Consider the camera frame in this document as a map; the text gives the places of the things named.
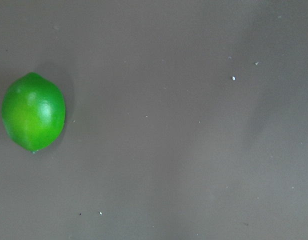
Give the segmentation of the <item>green lime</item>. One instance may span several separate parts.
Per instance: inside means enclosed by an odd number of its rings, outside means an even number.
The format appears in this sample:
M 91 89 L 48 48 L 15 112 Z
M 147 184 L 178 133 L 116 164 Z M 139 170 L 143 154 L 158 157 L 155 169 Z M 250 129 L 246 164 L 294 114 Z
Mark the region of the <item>green lime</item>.
M 7 89 L 1 117 L 8 136 L 16 144 L 37 152 L 61 134 L 66 118 L 65 99 L 54 83 L 30 72 Z

